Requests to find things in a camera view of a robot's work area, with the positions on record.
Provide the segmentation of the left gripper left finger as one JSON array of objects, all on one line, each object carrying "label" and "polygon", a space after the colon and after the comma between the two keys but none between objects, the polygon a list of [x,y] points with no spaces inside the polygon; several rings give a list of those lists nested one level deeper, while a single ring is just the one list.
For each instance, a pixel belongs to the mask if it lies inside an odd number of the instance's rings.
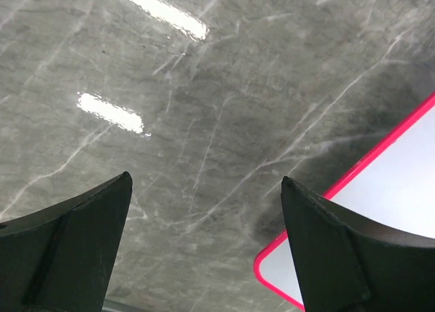
[{"label": "left gripper left finger", "polygon": [[1,223],[1,310],[101,311],[132,192],[123,172]]}]

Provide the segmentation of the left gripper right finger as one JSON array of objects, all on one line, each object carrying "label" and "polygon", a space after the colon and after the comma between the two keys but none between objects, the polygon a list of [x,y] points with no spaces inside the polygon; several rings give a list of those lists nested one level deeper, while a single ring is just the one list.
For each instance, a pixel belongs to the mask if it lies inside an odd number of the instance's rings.
[{"label": "left gripper right finger", "polygon": [[281,182],[285,229],[306,311],[433,311],[434,240]]}]

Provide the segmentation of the pink framed whiteboard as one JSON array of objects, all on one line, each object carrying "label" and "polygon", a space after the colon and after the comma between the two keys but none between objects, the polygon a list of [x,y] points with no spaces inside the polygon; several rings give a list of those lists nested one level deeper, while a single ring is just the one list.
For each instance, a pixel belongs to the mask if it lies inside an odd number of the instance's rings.
[{"label": "pink framed whiteboard", "polygon": [[[434,97],[321,196],[380,224],[434,240]],[[258,254],[254,274],[306,311],[286,229]]]}]

